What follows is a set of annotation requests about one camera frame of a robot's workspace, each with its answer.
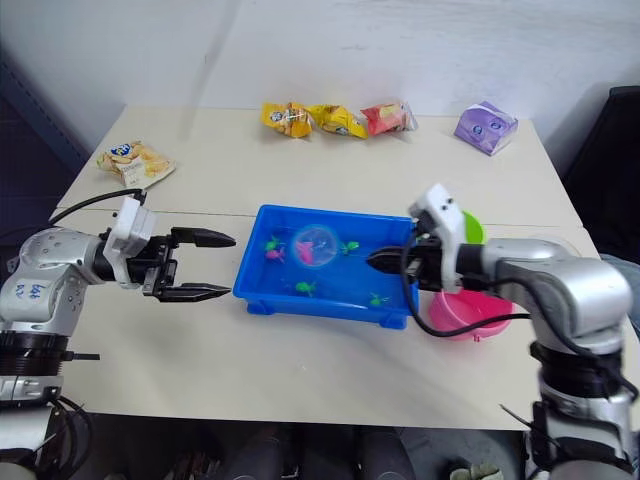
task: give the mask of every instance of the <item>black cable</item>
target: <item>black cable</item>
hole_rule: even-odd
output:
[[[457,335],[462,335],[464,333],[471,332],[472,330],[475,330],[477,328],[486,327],[487,325],[490,325],[492,323],[504,322],[506,320],[515,320],[519,318],[531,318],[531,315],[529,315],[528,313],[511,313],[509,315],[500,315],[497,317],[486,318],[484,320],[471,323],[466,327],[458,328],[456,330],[442,331],[442,330],[436,330],[435,328],[430,327],[422,319],[422,317],[420,316],[420,313],[418,312],[418,309],[416,308],[416,304],[413,301],[413,297],[411,296],[411,288],[409,286],[409,276],[407,275],[407,272],[406,272],[407,266],[408,266],[407,264],[409,261],[409,251],[411,250],[411,247],[413,246],[417,238],[418,238],[418,232],[414,230],[413,232],[411,232],[411,235],[409,236],[409,240],[407,240],[407,242],[404,244],[404,247],[402,248],[402,254],[400,256],[400,279],[402,280],[402,291],[407,301],[407,305],[409,306],[409,310],[411,311],[411,315],[413,316],[418,326],[422,330],[427,332],[429,335],[432,335],[434,337],[439,337],[439,338],[455,337]]]
[[[125,195],[131,195],[131,194],[133,194],[135,199],[140,201],[140,204],[144,203],[144,198],[145,198],[144,190],[142,190],[141,188],[127,188],[127,189],[124,189],[124,190],[118,190],[117,192],[110,192],[110,193],[105,193],[103,195],[97,195],[97,196],[89,198],[89,199],[87,199],[87,200],[85,200],[83,202],[76,203],[72,207],[69,207],[66,210],[63,210],[58,215],[52,217],[49,220],[49,223],[51,225],[56,224],[60,220],[65,218],[67,215],[71,215],[73,212],[76,212],[76,211],[80,210],[81,208],[84,208],[84,207],[86,207],[88,205],[92,205],[94,203],[98,203],[98,202],[101,202],[103,200],[107,200],[109,198],[123,197]]]
[[[89,417],[87,412],[85,412],[83,408],[79,406],[77,403],[63,396],[61,396],[59,400],[61,403],[64,403],[65,405],[75,410],[78,416],[82,418],[82,421],[85,423],[87,427],[87,442],[86,442],[86,447],[84,451],[80,455],[79,459],[77,461],[74,461],[73,465],[70,466],[68,472],[62,472],[63,474],[62,478],[68,479],[68,478],[71,478],[80,469],[80,467],[84,465],[84,463],[89,458],[89,454],[91,453],[91,446],[93,444],[93,423],[91,422],[91,417]]]
[[[72,420],[76,415],[78,415],[78,412],[73,412],[71,415],[69,415],[69,420]],[[33,451],[28,451],[27,453],[25,453],[22,457],[20,457],[16,462],[17,464],[21,464],[23,460],[25,460],[26,458],[30,457],[31,455],[35,454],[36,452],[38,452],[38,450],[42,450],[44,447],[46,447],[49,442],[51,440],[53,440],[54,438],[56,438],[58,435],[60,435],[62,433],[63,430],[65,430],[67,428],[67,423],[65,422],[62,426],[60,426],[54,433],[52,433],[51,435],[49,435],[47,438],[45,438],[44,442],[42,442],[35,450]]]
[[[564,453],[566,455],[567,458],[574,458],[574,455],[571,454],[569,451],[567,451],[567,448],[564,447],[560,442],[558,442],[558,440],[556,440],[555,438],[553,438],[552,436],[550,436],[544,429],[538,427],[535,423],[533,422],[528,422],[526,421],[524,418],[522,418],[520,415],[516,414],[514,411],[508,409],[507,407],[505,407],[504,405],[500,404],[500,408],[502,408],[502,410],[504,410],[505,412],[507,412],[512,418],[514,418],[515,420],[517,420],[518,422],[522,423],[525,427],[530,428],[531,430],[535,430],[536,432],[538,432],[539,435],[541,435],[542,437],[544,437],[549,443],[551,443],[554,447],[556,447],[558,449],[558,451],[561,451],[562,453]]]
[[[23,232],[25,230],[45,230],[47,228],[51,228],[51,225],[48,225],[48,224],[25,225],[23,227],[12,228],[11,230],[6,230],[6,231],[0,233],[0,238],[5,238],[5,237],[8,237],[10,235],[13,235],[14,233]]]
[[[60,411],[60,414],[64,417],[63,420],[65,428],[69,432],[69,455],[67,460],[58,467],[60,472],[64,472],[71,468],[76,455],[78,454],[78,431],[75,428],[73,416],[67,413],[67,409],[58,400],[51,400],[51,403],[55,405],[55,407]]]
[[[96,197],[89,198],[83,202],[76,203],[75,205],[63,210],[58,215],[52,217],[49,220],[48,224],[40,224],[40,225],[25,225],[23,227],[13,228],[11,230],[7,230],[5,232],[0,233],[0,239],[13,235],[14,233],[23,232],[25,230],[45,230],[47,228],[53,227],[60,220],[65,218],[68,215],[80,210],[81,208],[86,207],[87,205],[92,205],[97,202],[101,202],[103,200],[107,200],[109,198],[123,197],[125,195],[133,195],[133,198],[140,201],[140,204],[144,204],[144,200],[146,198],[146,194],[144,190],[141,188],[128,188],[125,190],[118,190],[116,192],[105,193],[103,195],[98,195]]]

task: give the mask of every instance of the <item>pink toy fish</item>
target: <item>pink toy fish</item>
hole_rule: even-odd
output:
[[[302,263],[313,264],[313,242],[296,242],[296,252]]]
[[[280,250],[269,250],[265,252],[264,256],[269,260],[280,260],[284,263],[284,248],[280,247]]]

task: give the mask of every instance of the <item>green toy fish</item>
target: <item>green toy fish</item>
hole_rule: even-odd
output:
[[[275,250],[276,248],[278,248],[279,245],[280,240],[278,240],[278,237],[274,237],[273,235],[271,235],[271,240],[266,243],[266,245],[264,246],[264,250],[265,252],[270,252],[271,250]]]
[[[358,242],[348,242],[342,244],[342,254],[349,255],[354,250],[360,248],[360,244]]]
[[[382,298],[377,293],[371,294],[371,300],[369,301],[369,305],[372,307],[381,307],[383,303],[387,303],[389,301],[389,297]]]
[[[298,282],[296,283],[296,292],[306,293],[310,297],[313,297],[313,292],[316,291],[316,282]]]

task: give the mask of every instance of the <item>pink bowl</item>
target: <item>pink bowl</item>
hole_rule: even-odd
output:
[[[461,290],[459,293],[438,292],[429,306],[431,324],[438,330],[455,330],[471,323],[498,315],[513,313],[513,303],[500,298],[490,297],[480,292]],[[481,338],[491,337],[502,332],[510,320],[492,323],[471,332],[447,337],[449,340],[465,340],[473,338],[479,342]]]

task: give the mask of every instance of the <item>label on robot arm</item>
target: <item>label on robot arm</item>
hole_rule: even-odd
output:
[[[51,282],[48,280],[31,280],[21,278],[15,283],[13,295],[19,305],[29,308],[32,305],[42,303],[49,296]]]

